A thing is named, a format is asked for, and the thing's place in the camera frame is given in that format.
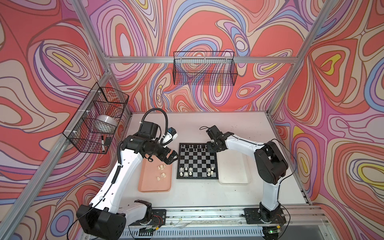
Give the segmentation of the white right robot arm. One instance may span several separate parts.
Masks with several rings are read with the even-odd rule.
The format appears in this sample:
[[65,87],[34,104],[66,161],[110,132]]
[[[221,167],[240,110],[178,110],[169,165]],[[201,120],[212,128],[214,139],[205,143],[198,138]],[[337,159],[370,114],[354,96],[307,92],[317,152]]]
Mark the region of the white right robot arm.
[[210,137],[207,150],[219,153],[225,150],[237,151],[255,159],[257,171],[263,183],[263,198],[260,202],[260,218],[271,222],[281,209],[279,202],[280,184],[289,165],[277,144],[272,141],[258,143],[236,136],[234,133],[222,133],[216,126],[206,130]]

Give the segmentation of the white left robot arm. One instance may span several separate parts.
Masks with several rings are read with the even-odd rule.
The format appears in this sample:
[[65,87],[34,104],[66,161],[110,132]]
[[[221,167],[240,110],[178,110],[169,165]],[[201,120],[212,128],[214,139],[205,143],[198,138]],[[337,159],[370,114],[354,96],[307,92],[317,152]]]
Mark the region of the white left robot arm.
[[119,239],[125,227],[133,223],[152,223],[151,203],[136,200],[127,207],[120,206],[124,190],[143,159],[157,157],[167,165],[178,159],[176,151],[138,135],[130,135],[120,142],[117,156],[118,161],[97,195],[76,212],[83,231],[104,240]]

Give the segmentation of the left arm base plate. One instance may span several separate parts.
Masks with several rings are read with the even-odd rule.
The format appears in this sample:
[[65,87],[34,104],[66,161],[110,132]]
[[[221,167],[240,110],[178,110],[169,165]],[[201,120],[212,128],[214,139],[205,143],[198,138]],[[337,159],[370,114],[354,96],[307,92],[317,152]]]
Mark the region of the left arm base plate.
[[142,220],[138,220],[131,226],[143,226],[143,227],[161,227],[166,223],[167,210],[166,209],[154,209],[150,214],[146,214]]

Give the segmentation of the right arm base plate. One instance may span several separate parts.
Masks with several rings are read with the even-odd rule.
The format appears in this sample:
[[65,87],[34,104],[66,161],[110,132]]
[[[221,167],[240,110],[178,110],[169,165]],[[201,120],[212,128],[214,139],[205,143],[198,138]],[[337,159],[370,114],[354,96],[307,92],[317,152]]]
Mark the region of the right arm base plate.
[[246,219],[247,224],[278,224],[284,225],[287,223],[285,214],[278,206],[275,210],[269,211],[268,209],[261,208],[245,208],[242,216]]

